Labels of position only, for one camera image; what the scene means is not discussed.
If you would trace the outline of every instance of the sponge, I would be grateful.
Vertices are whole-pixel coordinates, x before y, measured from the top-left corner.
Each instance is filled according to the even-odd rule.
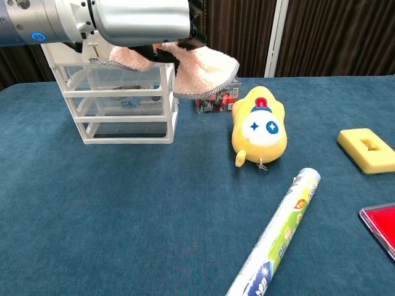
[[[366,175],[395,172],[395,151],[368,128],[340,131],[338,144]]]

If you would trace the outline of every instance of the red ink pad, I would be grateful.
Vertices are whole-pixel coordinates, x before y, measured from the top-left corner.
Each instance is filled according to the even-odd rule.
[[[395,260],[395,203],[363,208],[359,216]]]

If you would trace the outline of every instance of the blue table surface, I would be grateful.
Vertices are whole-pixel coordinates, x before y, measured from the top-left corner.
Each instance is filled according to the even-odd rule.
[[[224,295],[301,168],[322,180],[271,295],[394,295],[395,264],[361,208],[395,202],[337,146],[395,147],[395,76],[243,78],[286,110],[284,155],[235,168],[230,112],[182,101],[171,145],[84,145],[55,83],[0,92],[0,295]]]

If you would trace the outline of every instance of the dark curtain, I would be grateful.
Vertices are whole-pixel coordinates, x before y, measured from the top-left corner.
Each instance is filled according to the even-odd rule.
[[[289,0],[276,76],[394,73],[395,0]]]
[[[39,45],[0,47],[0,90],[22,82],[54,81]]]
[[[208,0],[203,21],[207,45],[240,63],[241,77],[262,77],[276,0]]]

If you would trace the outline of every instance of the yellow plush toy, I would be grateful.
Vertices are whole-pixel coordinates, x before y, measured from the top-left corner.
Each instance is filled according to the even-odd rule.
[[[257,86],[250,90],[233,105],[232,117],[237,167],[249,160],[266,169],[265,163],[283,155],[287,144],[284,106],[267,88]]]

